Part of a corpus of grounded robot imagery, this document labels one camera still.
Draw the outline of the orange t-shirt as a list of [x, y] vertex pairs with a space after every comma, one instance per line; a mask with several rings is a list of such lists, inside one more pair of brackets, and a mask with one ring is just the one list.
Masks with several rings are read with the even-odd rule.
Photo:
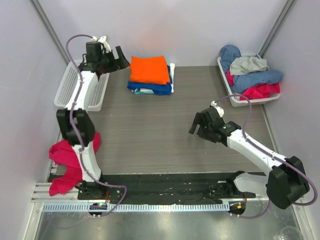
[[170, 82], [165, 57], [140, 58], [133, 56], [130, 65], [130, 81], [142, 84], [166, 85]]

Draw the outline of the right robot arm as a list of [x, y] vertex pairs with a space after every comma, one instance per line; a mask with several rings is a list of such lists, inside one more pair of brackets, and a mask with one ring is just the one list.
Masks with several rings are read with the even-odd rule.
[[237, 151], [263, 172], [254, 175], [238, 172], [226, 184], [226, 193], [233, 198], [243, 192], [266, 196], [278, 208], [286, 209], [310, 191], [302, 161], [295, 157], [285, 157], [259, 143], [233, 121], [223, 120], [221, 107], [211, 106], [197, 112], [189, 129], [190, 134], [221, 143]]

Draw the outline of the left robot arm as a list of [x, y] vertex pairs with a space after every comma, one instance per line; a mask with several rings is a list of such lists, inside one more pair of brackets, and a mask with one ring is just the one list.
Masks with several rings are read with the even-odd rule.
[[107, 44], [101, 40], [86, 43], [81, 63], [72, 61], [77, 71], [75, 89], [66, 106], [56, 112], [62, 137], [71, 145], [80, 165], [82, 180], [77, 186], [79, 194], [90, 194], [97, 200], [106, 195], [108, 187], [96, 160], [96, 129], [89, 117], [88, 108], [100, 77], [130, 66], [122, 48], [116, 46], [115, 50], [107, 49]]

